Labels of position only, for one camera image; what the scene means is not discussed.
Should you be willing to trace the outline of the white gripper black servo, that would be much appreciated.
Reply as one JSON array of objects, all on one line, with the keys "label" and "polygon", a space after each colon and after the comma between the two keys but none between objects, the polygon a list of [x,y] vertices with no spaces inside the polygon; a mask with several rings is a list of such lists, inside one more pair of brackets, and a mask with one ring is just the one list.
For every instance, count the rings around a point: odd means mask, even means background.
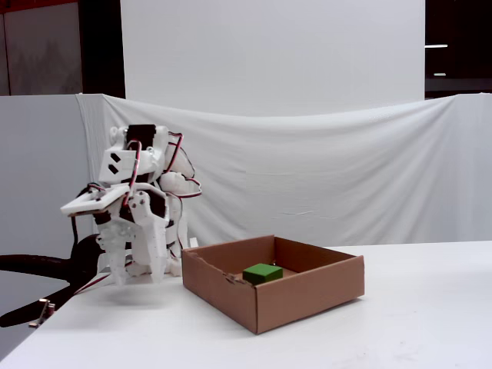
[{"label": "white gripper black servo", "polygon": [[118,286],[127,279],[126,244],[134,261],[148,268],[151,279],[160,284],[167,267],[166,228],[170,215],[168,196],[152,184],[137,183],[133,188],[116,184],[101,197],[102,208],[93,214],[106,253],[108,266]]}]

